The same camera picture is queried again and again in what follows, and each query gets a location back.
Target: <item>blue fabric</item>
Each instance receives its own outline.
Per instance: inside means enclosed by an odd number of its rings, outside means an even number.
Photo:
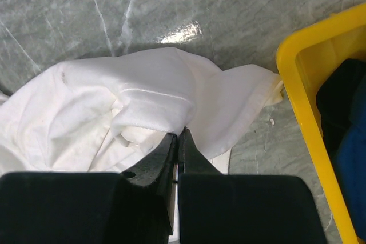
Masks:
[[[356,234],[366,239],[366,77],[355,92],[349,120],[351,126],[333,159],[333,167]]]

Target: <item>yellow plastic bin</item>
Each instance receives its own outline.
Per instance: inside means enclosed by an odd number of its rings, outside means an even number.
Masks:
[[[280,45],[276,57],[341,239],[355,244],[364,242],[357,240],[325,150],[315,103],[321,85],[347,58],[366,60],[366,3],[293,33]]]

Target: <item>marble floor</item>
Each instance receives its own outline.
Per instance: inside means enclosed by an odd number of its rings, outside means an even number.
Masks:
[[[0,90],[11,94],[66,59],[165,46],[222,69],[255,63],[276,71],[276,49],[287,35],[364,1],[0,0]],[[230,170],[299,175],[313,191],[329,243],[340,243],[287,99],[262,111],[233,149]]]

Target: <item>dark fabric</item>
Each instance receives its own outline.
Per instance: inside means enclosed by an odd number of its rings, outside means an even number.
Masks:
[[[103,243],[118,174],[0,178],[0,243]]]
[[[330,158],[335,155],[343,136],[351,126],[348,116],[352,98],[365,74],[365,62],[347,59],[325,81],[316,95],[323,141]]]
[[[355,93],[349,120],[333,167],[356,234],[366,239],[366,77]]]

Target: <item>white cloth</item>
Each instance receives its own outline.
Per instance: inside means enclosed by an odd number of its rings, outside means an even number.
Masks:
[[[256,65],[221,71],[175,48],[61,62],[0,106],[0,175],[120,172],[186,125],[211,159],[238,141],[280,83]]]

